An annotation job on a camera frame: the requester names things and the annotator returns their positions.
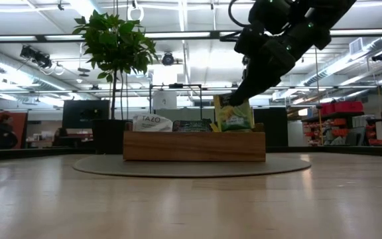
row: plant pot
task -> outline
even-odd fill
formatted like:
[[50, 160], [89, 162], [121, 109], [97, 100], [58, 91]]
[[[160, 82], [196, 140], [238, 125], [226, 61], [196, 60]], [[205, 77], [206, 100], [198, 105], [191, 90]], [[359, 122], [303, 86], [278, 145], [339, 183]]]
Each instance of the plant pot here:
[[123, 154], [123, 132], [129, 121], [120, 119], [95, 119], [92, 133], [97, 154]]

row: snack package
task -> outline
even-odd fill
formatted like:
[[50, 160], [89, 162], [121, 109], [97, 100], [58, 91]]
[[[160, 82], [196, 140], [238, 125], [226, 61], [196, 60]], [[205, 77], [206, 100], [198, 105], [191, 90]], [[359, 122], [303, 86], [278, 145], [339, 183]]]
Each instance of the snack package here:
[[138, 114], [133, 117], [133, 131], [171, 132], [172, 121], [156, 114]]
[[253, 112], [249, 100], [240, 106], [229, 105], [232, 94], [214, 96], [216, 119], [221, 132], [239, 130], [251, 131], [254, 127]]

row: round platform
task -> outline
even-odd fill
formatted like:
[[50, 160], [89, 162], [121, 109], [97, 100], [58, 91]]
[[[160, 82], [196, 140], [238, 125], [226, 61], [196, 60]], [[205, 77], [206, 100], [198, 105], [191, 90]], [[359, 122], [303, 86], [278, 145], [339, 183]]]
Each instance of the round platform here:
[[86, 173], [130, 177], [207, 178], [287, 173], [307, 169], [310, 163], [295, 158], [267, 155], [256, 162], [154, 162], [123, 161], [122, 155], [95, 155], [80, 159], [73, 168]]

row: wooden box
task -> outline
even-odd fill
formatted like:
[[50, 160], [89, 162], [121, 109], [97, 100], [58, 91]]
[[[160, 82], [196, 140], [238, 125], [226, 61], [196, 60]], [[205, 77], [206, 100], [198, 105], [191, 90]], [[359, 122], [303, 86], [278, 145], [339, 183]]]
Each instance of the wooden box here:
[[126, 131], [124, 160], [265, 161], [265, 133]]

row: black wall panel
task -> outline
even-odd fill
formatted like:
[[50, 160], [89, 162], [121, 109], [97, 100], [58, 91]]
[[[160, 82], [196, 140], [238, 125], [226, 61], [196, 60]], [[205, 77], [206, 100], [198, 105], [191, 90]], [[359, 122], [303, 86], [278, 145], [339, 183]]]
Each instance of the black wall panel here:
[[254, 109], [253, 113], [255, 123], [265, 125], [267, 147], [288, 147], [288, 122], [285, 109]]
[[63, 128], [90, 129], [92, 120], [109, 118], [109, 100], [65, 100]]

